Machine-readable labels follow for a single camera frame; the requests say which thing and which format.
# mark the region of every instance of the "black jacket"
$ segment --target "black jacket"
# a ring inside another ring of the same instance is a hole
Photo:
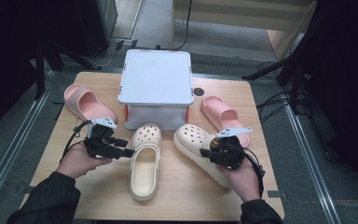
[[[33,189],[26,203],[8,218],[7,223],[70,224],[79,198],[75,180],[53,172]],[[243,203],[241,209],[242,223],[282,223],[279,215],[264,200]]]

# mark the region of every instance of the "wooden desk in background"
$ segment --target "wooden desk in background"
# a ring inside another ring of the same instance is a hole
[[[173,0],[171,48],[175,20],[187,20],[189,3],[189,0]],[[277,59],[281,60],[299,34],[307,31],[316,3],[312,0],[193,0],[190,20],[265,29]]]
[[[98,99],[111,108],[118,117],[114,137],[131,140],[134,131],[124,127],[124,105],[117,100],[121,75],[82,72],[75,83],[84,84],[95,92]],[[200,110],[205,96],[216,95],[232,105],[244,126],[254,128],[249,133],[249,148],[255,153],[266,171],[264,177],[267,201],[284,217],[281,198],[270,198],[268,191],[278,190],[269,160],[263,131],[257,116],[255,101],[249,83],[194,78],[194,88],[202,88],[203,96],[195,96],[190,106],[189,123],[200,126],[209,133],[217,130]],[[45,152],[35,171],[31,186],[36,186],[55,171],[69,137],[81,120],[65,106],[48,141]],[[79,139],[86,136],[83,128]],[[221,187],[205,171],[183,155],[173,143],[174,132],[163,132],[160,154],[158,191],[150,201],[133,200],[129,190],[130,159],[121,158],[98,167],[76,180],[81,198],[75,218],[93,220],[240,220],[241,199],[232,190]]]

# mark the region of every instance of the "gray carpet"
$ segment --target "gray carpet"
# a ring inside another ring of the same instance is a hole
[[[118,51],[112,50],[112,62],[103,67],[101,71],[116,72],[118,68],[121,68],[127,49],[126,47]],[[191,59],[195,76],[210,74],[208,77],[222,79],[240,80],[242,75],[251,75],[257,71],[258,65],[261,64],[261,62],[239,58],[200,54],[191,54]],[[101,58],[95,60],[100,60],[99,63],[103,63],[103,60],[107,61],[107,58],[102,55]],[[56,74],[45,106],[0,189],[0,223],[5,223],[7,217],[19,208],[23,197],[19,192],[19,187],[30,183],[33,177],[34,170],[55,125],[55,118],[61,109],[60,105],[55,105],[53,102],[62,102],[65,88],[73,83],[78,72],[86,70],[66,57],[64,62],[63,71]],[[280,87],[270,78],[263,77],[257,82],[252,82],[251,85],[257,105],[264,103],[269,97],[281,91]],[[34,102],[34,94],[35,87],[32,87],[0,121],[0,159],[21,126],[27,110]],[[266,107],[263,115],[267,115],[277,107],[279,105]],[[343,223],[358,223],[358,174],[345,164],[334,164],[327,161],[324,155],[324,146],[314,131],[310,119],[306,116],[300,117],[300,119],[327,187],[337,204],[341,221]],[[265,121],[262,127],[278,187],[282,194],[285,211],[284,223],[328,223],[286,111],[282,110],[275,114]],[[75,223],[90,223],[90,221],[76,220]]]

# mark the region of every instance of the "box lid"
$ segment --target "box lid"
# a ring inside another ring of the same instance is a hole
[[[124,105],[191,105],[194,95],[190,54],[130,49],[118,100]]]

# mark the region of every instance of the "pink slipper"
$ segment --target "pink slipper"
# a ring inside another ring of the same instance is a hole
[[[69,110],[82,120],[110,118],[117,121],[115,114],[97,99],[94,92],[81,84],[69,86],[63,100]]]
[[[217,96],[205,97],[201,110],[218,132],[222,132],[225,128],[243,128],[237,111]],[[249,146],[248,134],[238,134],[237,137],[243,147]]]

